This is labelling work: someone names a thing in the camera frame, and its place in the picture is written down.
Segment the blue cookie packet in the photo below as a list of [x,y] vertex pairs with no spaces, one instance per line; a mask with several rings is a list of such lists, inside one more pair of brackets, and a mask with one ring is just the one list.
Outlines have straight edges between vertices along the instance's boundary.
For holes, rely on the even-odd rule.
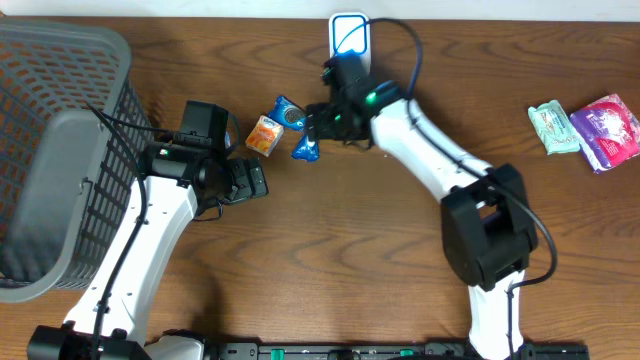
[[309,139],[305,132],[306,113],[285,96],[278,96],[268,117],[287,129],[299,132],[301,138],[292,151],[291,157],[296,160],[315,162],[319,159],[318,143]]

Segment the orange tissue pack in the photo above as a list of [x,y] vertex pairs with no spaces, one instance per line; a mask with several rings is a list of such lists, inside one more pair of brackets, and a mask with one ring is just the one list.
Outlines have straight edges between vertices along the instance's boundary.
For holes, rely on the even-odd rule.
[[262,115],[245,140],[245,145],[249,149],[268,157],[284,132],[285,129],[281,124]]

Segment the teal wipes packet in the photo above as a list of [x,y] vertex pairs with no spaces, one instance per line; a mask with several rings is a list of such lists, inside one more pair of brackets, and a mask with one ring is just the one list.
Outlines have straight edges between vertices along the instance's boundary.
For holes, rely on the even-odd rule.
[[577,133],[557,100],[529,107],[528,116],[548,155],[580,150]]

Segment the purple snack package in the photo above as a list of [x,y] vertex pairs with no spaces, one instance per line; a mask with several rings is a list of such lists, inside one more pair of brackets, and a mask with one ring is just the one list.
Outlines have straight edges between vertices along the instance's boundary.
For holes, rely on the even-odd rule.
[[618,94],[604,96],[575,111],[569,120],[580,151],[596,174],[639,155],[639,121]]

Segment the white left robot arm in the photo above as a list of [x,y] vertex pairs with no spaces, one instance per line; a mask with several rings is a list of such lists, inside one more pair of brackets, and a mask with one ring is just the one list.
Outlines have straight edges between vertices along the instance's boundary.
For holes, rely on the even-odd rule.
[[216,349],[187,330],[147,343],[151,307],[187,225],[209,209],[267,195],[257,158],[226,149],[150,143],[119,229],[89,288],[59,327],[40,325],[30,359],[214,359]]

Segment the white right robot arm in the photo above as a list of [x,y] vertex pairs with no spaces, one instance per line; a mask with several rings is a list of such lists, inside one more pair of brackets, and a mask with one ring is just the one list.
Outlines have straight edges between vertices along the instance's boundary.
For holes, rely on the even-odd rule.
[[324,64],[326,103],[307,107],[310,139],[367,140],[400,161],[438,201],[443,251],[468,287],[469,342],[485,359],[506,359],[524,340],[516,284],[538,241],[524,184],[511,165],[471,155],[393,82],[380,83],[354,53]]

